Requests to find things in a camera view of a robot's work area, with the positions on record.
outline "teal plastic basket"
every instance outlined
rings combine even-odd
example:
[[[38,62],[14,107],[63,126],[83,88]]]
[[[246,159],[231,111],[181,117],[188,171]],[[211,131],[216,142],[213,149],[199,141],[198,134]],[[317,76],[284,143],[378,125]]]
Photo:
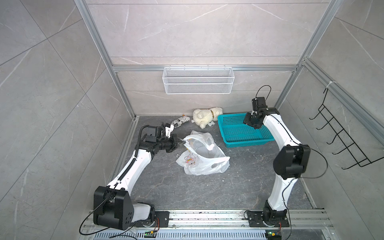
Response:
[[[217,117],[221,136],[227,147],[263,145],[275,140],[266,126],[254,129],[243,124],[246,113],[223,114]]]

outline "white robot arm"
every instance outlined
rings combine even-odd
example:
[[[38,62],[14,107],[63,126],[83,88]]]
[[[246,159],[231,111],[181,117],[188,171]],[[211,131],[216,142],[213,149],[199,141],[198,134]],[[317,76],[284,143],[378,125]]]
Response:
[[[268,108],[264,98],[252,99],[252,106],[253,111],[246,114],[244,123],[255,129],[267,127],[280,150],[273,161],[275,184],[263,209],[264,224],[273,226],[276,220],[286,216],[286,203],[297,178],[306,170],[310,148],[293,136],[277,109]],[[147,134],[141,138],[144,128],[147,128]],[[106,187],[99,186],[94,193],[95,224],[126,230],[136,221],[141,220],[142,224],[154,222],[154,206],[132,204],[130,194],[140,174],[159,150],[172,152],[176,149],[180,138],[171,134],[173,129],[170,124],[147,125],[140,129],[135,151],[124,168]]]
[[[141,132],[147,133],[141,138]],[[171,134],[174,126],[143,126],[135,151],[121,172],[106,187],[99,186],[94,193],[93,222],[97,225],[126,230],[141,221],[151,225],[155,218],[153,205],[145,203],[132,204],[130,195],[144,168],[151,162],[159,150],[172,152],[180,141],[176,134]]]
[[[263,209],[263,221],[273,226],[275,219],[284,218],[286,204],[298,177],[305,172],[311,149],[301,144],[285,126],[276,108],[268,108],[264,97],[252,99],[252,113],[247,113],[244,124],[255,129],[266,126],[279,147],[273,161],[275,184]]]

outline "gray marble wall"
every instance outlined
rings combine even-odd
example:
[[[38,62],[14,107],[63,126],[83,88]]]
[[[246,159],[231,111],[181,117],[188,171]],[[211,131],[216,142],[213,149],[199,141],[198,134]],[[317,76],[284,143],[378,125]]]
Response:
[[[328,160],[327,174],[319,179],[305,179],[305,183],[316,206],[327,210],[341,239],[381,239],[383,229],[380,226],[384,216],[384,159],[365,167],[342,169],[356,162],[348,151],[332,154],[344,147],[338,138],[331,145],[327,144],[332,142],[335,136],[329,125],[322,130],[316,129],[326,124],[323,117],[309,119],[318,113],[324,89],[324,85],[304,70],[289,93],[287,104],[280,108],[282,116],[287,115],[288,109],[291,109],[290,114],[297,116],[288,120],[287,126],[292,133],[298,134],[300,141],[306,140],[311,147],[318,148]],[[369,159],[376,160],[384,156],[384,147],[331,93],[327,94],[324,104]],[[331,119],[329,114],[324,115],[327,120]],[[291,129],[294,122],[302,127]],[[335,120],[332,120],[331,124],[336,131],[341,130]],[[310,139],[301,139],[302,134],[309,134]],[[342,134],[341,138],[346,144],[352,143],[346,134]],[[352,146],[350,150],[357,159],[364,159],[356,147]],[[324,170],[324,159],[312,152],[305,176],[319,176]]]
[[[115,65],[296,64],[327,0],[87,0]],[[191,114],[222,107],[252,109],[264,84],[274,105],[289,72],[235,72],[230,95],[167,95],[160,72],[120,72],[138,115]]]
[[[73,0],[0,9],[0,239],[76,239],[130,118]]]
[[[346,0],[311,59],[384,123],[384,1]]]
[[[266,101],[273,106],[288,80],[290,71],[235,72],[230,94],[166,94],[162,72],[119,72],[132,107],[137,115],[192,115],[197,108],[221,107],[224,113],[246,113],[252,110],[252,98],[265,84],[272,87]],[[264,87],[258,96],[267,97]]]
[[[383,11],[384,1],[381,0],[344,1],[311,56],[312,61],[382,123],[384,123]],[[296,93],[300,91],[301,94],[292,93],[288,101],[292,104],[306,99],[306,104],[297,111],[297,114],[323,153],[328,153],[332,150],[332,146],[325,144],[329,137],[324,134],[327,132],[331,135],[331,131],[325,129],[322,133],[313,129],[313,125],[307,119],[310,111],[315,109],[310,105],[313,96],[305,89],[300,89],[301,86],[298,84],[295,84],[294,89]],[[370,159],[375,160],[384,156],[384,147],[339,101],[333,99],[329,102],[329,106]],[[357,166],[348,170],[340,168],[353,162],[348,152],[343,152],[342,155],[330,155],[329,159],[332,160],[332,171],[371,232],[371,236],[374,239],[382,239],[384,159],[369,166]]]
[[[296,64],[328,1],[88,0],[114,64]]]

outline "white wire basket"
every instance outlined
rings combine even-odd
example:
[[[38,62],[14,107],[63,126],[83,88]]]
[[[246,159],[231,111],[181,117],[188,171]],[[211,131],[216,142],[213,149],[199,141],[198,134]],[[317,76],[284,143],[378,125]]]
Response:
[[[231,93],[231,67],[166,67],[163,83],[167,94]]]

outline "white plastic bag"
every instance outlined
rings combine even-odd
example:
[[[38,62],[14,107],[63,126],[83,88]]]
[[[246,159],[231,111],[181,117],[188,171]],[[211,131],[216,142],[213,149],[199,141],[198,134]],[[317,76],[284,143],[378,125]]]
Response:
[[[215,144],[210,133],[192,131],[184,138],[188,150],[176,160],[188,175],[208,175],[225,172],[229,167],[229,157]]]

